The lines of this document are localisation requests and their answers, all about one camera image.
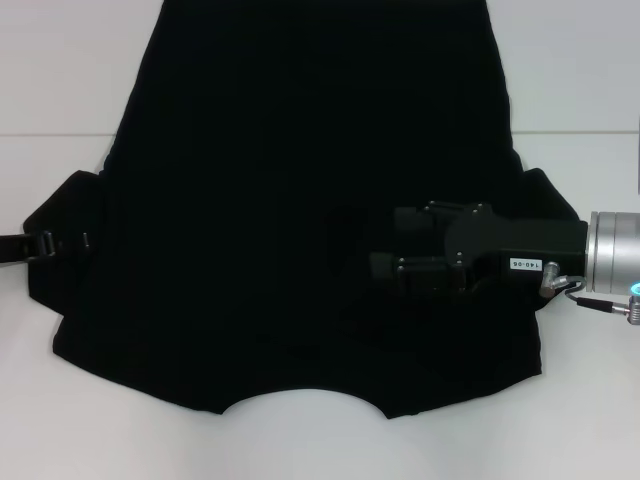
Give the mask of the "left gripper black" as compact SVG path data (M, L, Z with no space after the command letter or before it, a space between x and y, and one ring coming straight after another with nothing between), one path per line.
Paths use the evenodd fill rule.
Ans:
M29 234L0 236L0 263L42 262L84 258L91 253L86 232L60 235L44 230Z

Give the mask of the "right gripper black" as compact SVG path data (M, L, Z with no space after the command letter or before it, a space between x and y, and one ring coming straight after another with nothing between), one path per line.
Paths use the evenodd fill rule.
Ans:
M586 273L588 225L580 220L507 219L488 204L430 201L394 210L399 234L443 234L444 257L369 255L372 281L395 295L465 292L468 281L540 281L549 263L559 273Z

